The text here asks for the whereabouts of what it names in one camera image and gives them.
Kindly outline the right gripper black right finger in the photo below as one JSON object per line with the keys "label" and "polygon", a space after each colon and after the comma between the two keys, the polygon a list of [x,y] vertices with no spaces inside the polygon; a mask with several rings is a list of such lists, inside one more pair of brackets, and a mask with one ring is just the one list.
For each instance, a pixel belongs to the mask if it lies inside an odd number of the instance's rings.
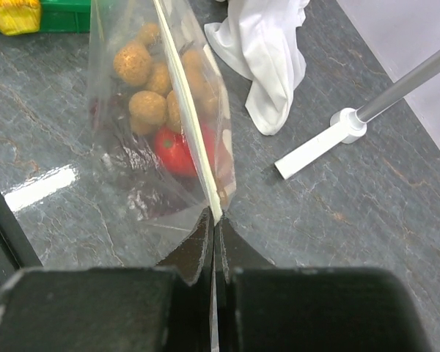
{"label": "right gripper black right finger", "polygon": [[277,268],[215,228],[221,351],[429,351],[405,285],[375,267]]}

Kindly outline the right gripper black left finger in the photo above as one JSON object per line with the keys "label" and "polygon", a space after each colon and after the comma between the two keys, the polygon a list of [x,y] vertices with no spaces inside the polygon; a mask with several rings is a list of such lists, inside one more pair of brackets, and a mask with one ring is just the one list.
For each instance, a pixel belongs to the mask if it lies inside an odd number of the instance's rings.
{"label": "right gripper black left finger", "polygon": [[213,215],[152,267],[26,268],[0,290],[0,351],[209,351]]}

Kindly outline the clear dotted zip top bag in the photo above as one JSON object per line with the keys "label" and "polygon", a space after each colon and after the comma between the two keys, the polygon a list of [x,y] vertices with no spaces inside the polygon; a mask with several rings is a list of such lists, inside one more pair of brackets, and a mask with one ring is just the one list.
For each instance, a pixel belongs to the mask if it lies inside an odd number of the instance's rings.
{"label": "clear dotted zip top bag", "polygon": [[93,1],[88,112],[115,252],[156,263],[236,190],[227,88],[188,1]]}

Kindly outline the red yellow mango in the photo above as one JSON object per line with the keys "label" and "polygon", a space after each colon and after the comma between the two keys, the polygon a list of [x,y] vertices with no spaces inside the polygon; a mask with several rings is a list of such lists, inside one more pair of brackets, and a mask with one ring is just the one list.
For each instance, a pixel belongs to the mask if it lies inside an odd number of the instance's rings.
{"label": "red yellow mango", "polygon": [[[215,133],[207,125],[201,125],[210,167],[215,164]],[[172,174],[196,177],[197,171],[191,157],[188,143],[182,134],[162,127],[155,133],[155,155]]]}

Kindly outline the brown longan bunch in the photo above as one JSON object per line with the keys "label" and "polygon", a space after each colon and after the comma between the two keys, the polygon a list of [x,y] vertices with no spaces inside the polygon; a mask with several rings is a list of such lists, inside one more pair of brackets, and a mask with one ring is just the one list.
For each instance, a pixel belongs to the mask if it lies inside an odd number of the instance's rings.
{"label": "brown longan bunch", "polygon": [[[136,92],[128,100],[129,123],[138,136],[150,134],[162,126],[180,133],[180,108],[173,89],[168,64],[155,47],[161,43],[156,23],[144,24],[135,39],[120,49],[113,68],[119,78]],[[181,52],[180,59],[201,120],[211,120],[219,110],[218,85],[207,80],[206,56],[197,48]]]}

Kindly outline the purple grape bunch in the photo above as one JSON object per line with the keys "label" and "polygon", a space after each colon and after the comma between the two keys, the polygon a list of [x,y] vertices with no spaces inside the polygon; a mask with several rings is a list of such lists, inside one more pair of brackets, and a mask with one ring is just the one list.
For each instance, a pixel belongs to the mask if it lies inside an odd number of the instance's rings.
{"label": "purple grape bunch", "polygon": [[142,219],[191,207],[196,200],[190,188],[170,175],[155,155],[154,133],[139,136],[132,131],[127,102],[121,94],[90,100],[94,146],[106,182]]}

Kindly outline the silver clothes rack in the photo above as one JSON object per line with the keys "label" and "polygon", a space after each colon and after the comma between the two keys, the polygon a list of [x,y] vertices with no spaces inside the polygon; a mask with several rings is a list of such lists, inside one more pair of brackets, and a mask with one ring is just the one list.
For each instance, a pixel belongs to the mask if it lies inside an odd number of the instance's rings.
{"label": "silver clothes rack", "polygon": [[332,115],[329,127],[274,163],[287,180],[340,143],[351,144],[367,132],[367,124],[407,94],[440,73],[440,50],[358,109],[345,108]]}

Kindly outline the white hanging shirt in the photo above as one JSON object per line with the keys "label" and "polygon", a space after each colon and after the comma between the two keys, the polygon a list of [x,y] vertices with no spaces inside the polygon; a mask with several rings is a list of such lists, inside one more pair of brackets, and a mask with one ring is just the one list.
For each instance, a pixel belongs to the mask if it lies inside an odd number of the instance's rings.
{"label": "white hanging shirt", "polygon": [[307,64],[297,45],[307,1],[229,1],[221,23],[204,26],[216,54],[251,81],[245,107],[261,134],[276,134],[288,119]]}

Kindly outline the green plastic basket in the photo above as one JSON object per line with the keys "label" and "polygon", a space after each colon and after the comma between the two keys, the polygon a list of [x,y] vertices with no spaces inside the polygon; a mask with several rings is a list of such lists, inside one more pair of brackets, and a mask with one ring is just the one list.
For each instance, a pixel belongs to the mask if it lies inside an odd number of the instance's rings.
{"label": "green plastic basket", "polygon": [[89,31],[90,1],[40,1],[40,3],[42,16],[38,32],[87,33]]}

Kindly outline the yellow banana bunch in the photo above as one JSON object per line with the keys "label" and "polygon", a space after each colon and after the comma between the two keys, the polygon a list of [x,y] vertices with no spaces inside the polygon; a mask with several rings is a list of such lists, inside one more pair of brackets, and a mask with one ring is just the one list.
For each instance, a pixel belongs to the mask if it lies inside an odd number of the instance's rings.
{"label": "yellow banana bunch", "polygon": [[38,32],[41,16],[38,0],[0,0],[0,32],[4,35]]}

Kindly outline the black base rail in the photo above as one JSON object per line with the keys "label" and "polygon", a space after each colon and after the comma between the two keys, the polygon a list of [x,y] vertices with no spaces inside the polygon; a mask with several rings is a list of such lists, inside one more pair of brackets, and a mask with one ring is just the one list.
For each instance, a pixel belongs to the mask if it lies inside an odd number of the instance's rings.
{"label": "black base rail", "polygon": [[0,192],[0,288],[18,270],[42,263]]}

